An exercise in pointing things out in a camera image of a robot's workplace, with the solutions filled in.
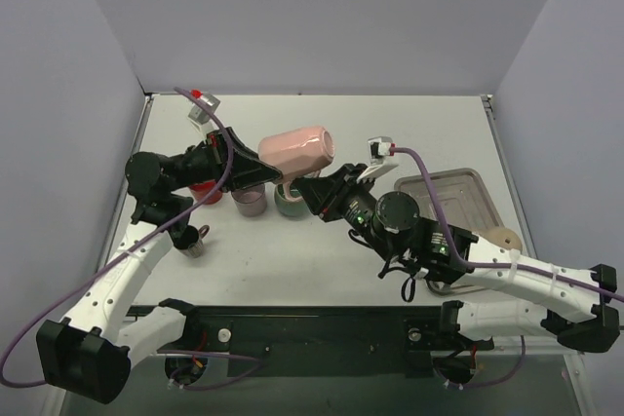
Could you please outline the teal green mug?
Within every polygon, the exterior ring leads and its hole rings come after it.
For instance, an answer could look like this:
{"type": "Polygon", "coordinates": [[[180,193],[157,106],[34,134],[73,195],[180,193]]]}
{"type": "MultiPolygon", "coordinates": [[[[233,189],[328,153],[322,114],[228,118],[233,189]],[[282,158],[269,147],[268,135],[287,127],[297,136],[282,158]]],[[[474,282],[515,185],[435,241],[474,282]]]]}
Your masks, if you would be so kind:
{"type": "Polygon", "coordinates": [[[301,218],[309,210],[298,190],[289,188],[285,191],[284,186],[279,184],[274,189],[274,202],[282,215],[290,218],[301,218]]]}

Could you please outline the lilac mug black handle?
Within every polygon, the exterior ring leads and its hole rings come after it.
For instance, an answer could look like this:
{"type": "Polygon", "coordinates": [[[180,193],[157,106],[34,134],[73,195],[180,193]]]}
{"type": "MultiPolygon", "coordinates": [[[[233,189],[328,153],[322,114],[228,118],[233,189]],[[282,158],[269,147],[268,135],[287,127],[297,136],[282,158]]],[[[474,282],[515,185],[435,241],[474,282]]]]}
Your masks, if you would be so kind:
{"type": "Polygon", "coordinates": [[[264,214],[267,209],[264,192],[236,191],[232,199],[238,212],[245,217],[256,217],[264,214]]]}

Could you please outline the pink mug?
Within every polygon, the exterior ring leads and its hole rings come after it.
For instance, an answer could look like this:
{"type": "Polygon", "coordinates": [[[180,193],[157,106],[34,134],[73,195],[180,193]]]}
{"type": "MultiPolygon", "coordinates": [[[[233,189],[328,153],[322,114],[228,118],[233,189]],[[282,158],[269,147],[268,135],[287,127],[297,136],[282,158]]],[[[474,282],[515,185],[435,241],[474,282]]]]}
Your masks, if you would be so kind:
{"type": "Polygon", "coordinates": [[[298,177],[315,177],[332,163],[335,146],[329,131],[322,126],[304,127],[265,137],[257,148],[259,160],[282,173],[281,184],[285,199],[299,202],[291,184],[298,177]]]}

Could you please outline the red mug black handle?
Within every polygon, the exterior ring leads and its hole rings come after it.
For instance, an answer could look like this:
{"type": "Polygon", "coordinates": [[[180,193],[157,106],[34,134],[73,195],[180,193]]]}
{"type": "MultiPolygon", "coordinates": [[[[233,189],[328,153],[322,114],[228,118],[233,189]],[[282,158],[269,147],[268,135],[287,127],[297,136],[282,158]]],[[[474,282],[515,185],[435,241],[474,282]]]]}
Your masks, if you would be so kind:
{"type": "Polygon", "coordinates": [[[189,191],[196,202],[202,202],[204,205],[210,206],[218,203],[223,197],[223,192],[220,189],[215,189],[215,187],[216,182],[210,180],[191,185],[189,191]]]}

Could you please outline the brown ribbed mug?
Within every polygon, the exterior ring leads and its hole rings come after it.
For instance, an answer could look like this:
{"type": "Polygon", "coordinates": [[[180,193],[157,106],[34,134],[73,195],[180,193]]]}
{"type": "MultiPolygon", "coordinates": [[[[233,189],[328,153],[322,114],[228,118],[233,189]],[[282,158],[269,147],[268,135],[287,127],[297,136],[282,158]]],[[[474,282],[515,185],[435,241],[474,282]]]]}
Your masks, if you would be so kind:
{"type": "Polygon", "coordinates": [[[199,229],[188,225],[183,230],[171,233],[174,248],[189,258],[199,258],[205,252],[204,238],[209,234],[209,225],[199,229]]]}

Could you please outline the beige wooden mug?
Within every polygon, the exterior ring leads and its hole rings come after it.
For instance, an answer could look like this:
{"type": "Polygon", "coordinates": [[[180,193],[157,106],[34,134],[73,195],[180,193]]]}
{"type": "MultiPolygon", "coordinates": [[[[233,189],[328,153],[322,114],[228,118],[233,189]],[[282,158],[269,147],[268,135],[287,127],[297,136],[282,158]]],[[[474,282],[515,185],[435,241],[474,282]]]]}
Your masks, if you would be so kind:
{"type": "Polygon", "coordinates": [[[523,243],[521,238],[516,234],[515,231],[509,228],[503,226],[493,227],[484,234],[484,237],[487,238],[491,243],[503,249],[515,249],[518,251],[523,250],[523,243]]]}

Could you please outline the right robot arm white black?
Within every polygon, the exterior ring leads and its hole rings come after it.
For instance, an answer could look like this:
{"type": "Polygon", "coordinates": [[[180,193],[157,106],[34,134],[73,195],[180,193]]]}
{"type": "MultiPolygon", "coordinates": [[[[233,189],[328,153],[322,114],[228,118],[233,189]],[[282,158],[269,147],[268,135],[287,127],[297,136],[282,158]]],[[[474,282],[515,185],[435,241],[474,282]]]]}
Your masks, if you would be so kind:
{"type": "Polygon", "coordinates": [[[330,175],[298,177],[292,187],[312,214],[349,224],[381,258],[381,278],[402,272],[409,285],[418,279],[468,283],[508,295],[501,302],[444,303],[435,324],[442,344],[524,335],[553,337],[583,353],[611,348],[620,335],[619,313],[609,304],[617,289],[612,268],[577,270],[542,262],[421,216],[404,192],[374,197],[374,183],[393,168],[345,164],[330,175]]]}

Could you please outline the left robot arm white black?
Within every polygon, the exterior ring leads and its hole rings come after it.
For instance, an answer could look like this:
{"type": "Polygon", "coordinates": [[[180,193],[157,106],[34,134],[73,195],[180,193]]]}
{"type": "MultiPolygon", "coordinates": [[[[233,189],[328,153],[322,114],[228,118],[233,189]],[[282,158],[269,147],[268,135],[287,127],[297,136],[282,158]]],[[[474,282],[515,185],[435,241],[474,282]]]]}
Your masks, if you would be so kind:
{"type": "Polygon", "coordinates": [[[145,319],[121,329],[133,301],[159,261],[173,248],[193,257],[208,230],[195,228],[190,197],[177,190],[214,181],[218,190],[247,189],[283,173],[260,160],[232,129],[213,131],[171,157],[137,152],[125,165],[136,208],[115,257],[61,321],[46,320],[36,343],[46,383],[108,404],[125,387],[134,364],[173,343],[187,350],[201,340],[194,307],[167,299],[145,319]]]}

